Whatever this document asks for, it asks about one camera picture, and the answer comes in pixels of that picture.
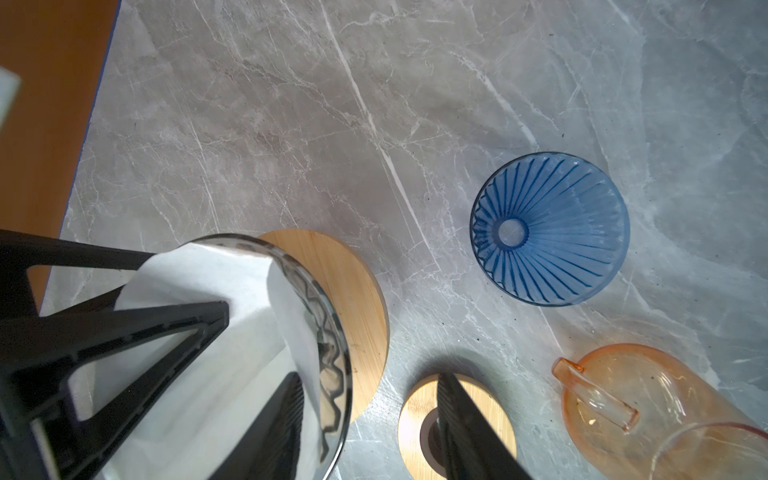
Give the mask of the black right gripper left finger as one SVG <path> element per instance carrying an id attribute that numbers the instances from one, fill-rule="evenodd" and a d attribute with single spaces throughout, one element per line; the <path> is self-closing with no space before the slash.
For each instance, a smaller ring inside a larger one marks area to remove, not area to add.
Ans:
<path id="1" fill-rule="evenodd" d="M 303 408 L 303 385 L 291 372 L 210 479 L 294 479 Z"/>

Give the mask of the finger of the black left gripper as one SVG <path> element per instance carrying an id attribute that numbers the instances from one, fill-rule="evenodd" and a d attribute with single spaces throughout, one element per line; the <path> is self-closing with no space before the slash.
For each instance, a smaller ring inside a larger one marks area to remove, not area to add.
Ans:
<path id="1" fill-rule="evenodd" d="M 2 478 L 97 477 L 228 323 L 224 301 L 2 320 Z"/>
<path id="2" fill-rule="evenodd" d="M 108 248 L 27 233 L 1 231 L 1 317 L 37 317 L 28 270 L 61 266 L 137 270 L 153 253 Z"/>

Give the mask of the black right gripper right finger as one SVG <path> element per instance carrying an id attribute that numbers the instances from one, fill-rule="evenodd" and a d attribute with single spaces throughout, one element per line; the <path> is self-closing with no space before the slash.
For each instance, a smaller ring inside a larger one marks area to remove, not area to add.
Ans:
<path id="1" fill-rule="evenodd" d="M 454 374 L 437 385 L 438 425 L 446 478 L 531 480 Z"/>

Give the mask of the white paper coffee filter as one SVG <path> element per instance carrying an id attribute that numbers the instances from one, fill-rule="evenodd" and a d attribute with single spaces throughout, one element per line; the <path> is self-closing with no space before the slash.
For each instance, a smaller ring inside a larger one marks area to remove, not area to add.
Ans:
<path id="1" fill-rule="evenodd" d="M 104 479 L 205 479 L 233 451 L 284 377 L 303 382 L 297 477 L 319 465 L 319 355 L 308 314 L 277 262 L 187 244 L 144 263 L 117 310 L 223 301 L 226 329 L 189 365 L 101 470 Z"/>

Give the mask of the wooden dripper ring stand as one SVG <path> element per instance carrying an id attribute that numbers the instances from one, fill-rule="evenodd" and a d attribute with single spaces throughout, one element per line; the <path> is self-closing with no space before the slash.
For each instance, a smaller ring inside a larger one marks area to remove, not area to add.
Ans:
<path id="1" fill-rule="evenodd" d="M 350 246 L 322 232 L 287 228 L 259 238 L 296 259 L 328 295 L 349 345 L 357 420 L 378 390 L 389 352 L 388 311 L 373 272 Z"/>

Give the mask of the blue glass ribbed dripper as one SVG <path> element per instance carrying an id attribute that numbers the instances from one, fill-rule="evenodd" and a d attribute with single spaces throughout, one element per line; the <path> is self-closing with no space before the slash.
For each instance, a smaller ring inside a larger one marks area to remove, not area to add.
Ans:
<path id="1" fill-rule="evenodd" d="M 621 269 L 630 244 L 624 199 L 578 156 L 536 152 L 497 169 L 469 220 L 473 255 L 506 294 L 527 304 L 579 304 Z"/>

